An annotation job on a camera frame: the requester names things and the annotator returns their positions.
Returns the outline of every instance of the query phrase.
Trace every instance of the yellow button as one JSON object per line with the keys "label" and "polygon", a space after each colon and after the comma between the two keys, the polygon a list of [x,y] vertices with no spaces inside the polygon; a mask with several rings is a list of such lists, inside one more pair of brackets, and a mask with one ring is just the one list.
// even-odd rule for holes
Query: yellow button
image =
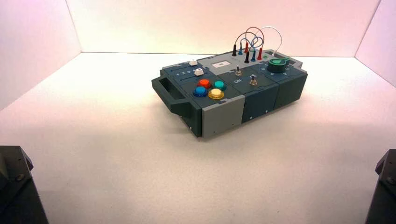
{"label": "yellow button", "polygon": [[224,93],[219,89],[212,89],[209,91],[208,96],[212,99],[221,99],[224,97]]}

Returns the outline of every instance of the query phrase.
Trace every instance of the arcade button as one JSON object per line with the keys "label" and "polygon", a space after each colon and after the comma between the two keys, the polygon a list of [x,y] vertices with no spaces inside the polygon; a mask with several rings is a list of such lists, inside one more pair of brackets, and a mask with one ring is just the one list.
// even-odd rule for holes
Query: arcade button
{"label": "arcade button", "polygon": [[192,94],[196,97],[206,97],[206,95],[208,94],[208,90],[206,90],[205,87],[199,86],[195,88]]}
{"label": "arcade button", "polygon": [[208,93],[208,96],[212,99],[221,99],[224,97],[224,92],[220,89],[211,89]]}
{"label": "arcade button", "polygon": [[211,83],[209,82],[209,80],[207,80],[207,79],[201,79],[201,80],[197,83],[197,86],[203,86],[203,87],[209,89],[209,88],[212,86],[212,84],[211,84]]}
{"label": "arcade button", "polygon": [[226,90],[227,87],[226,87],[226,85],[224,84],[223,81],[216,81],[213,84],[213,88],[216,88],[216,89],[219,89],[221,91],[224,91],[224,90]]}

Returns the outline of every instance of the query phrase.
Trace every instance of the white wire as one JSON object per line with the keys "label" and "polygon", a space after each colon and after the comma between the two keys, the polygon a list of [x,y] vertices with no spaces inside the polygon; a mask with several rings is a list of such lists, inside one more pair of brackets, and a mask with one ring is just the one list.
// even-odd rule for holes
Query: white wire
{"label": "white wire", "polygon": [[280,38],[281,38],[281,43],[279,44],[278,48],[272,53],[272,56],[274,56],[275,53],[279,50],[279,48],[280,48],[281,45],[282,45],[282,35],[281,35],[281,33],[279,32],[278,29],[276,29],[275,27],[272,27],[272,26],[265,26],[265,27],[260,28],[260,30],[263,30],[263,29],[265,29],[265,28],[271,28],[271,29],[276,30],[276,31],[278,32]]}

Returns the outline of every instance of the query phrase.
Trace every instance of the white label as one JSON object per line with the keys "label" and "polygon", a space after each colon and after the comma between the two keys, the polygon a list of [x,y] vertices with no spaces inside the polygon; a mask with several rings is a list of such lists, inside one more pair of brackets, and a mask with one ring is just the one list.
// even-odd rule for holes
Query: white label
{"label": "white label", "polygon": [[229,63],[228,61],[222,61],[222,62],[214,63],[214,64],[212,64],[212,66],[215,68],[220,68],[220,67],[223,67],[223,66],[226,66],[229,64],[231,64],[231,63]]}

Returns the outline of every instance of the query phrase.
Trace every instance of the white wall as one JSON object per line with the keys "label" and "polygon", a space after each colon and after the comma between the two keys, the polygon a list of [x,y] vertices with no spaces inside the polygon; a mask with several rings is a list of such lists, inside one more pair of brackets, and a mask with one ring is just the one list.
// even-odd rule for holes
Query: white wall
{"label": "white wall", "polygon": [[80,51],[64,0],[2,0],[0,110]]}
{"label": "white wall", "polygon": [[[293,56],[354,56],[378,0],[67,0],[85,52],[232,50],[249,26],[283,33]],[[269,35],[266,48],[278,37]]]}
{"label": "white wall", "polygon": [[356,58],[396,86],[396,1],[382,0]]}

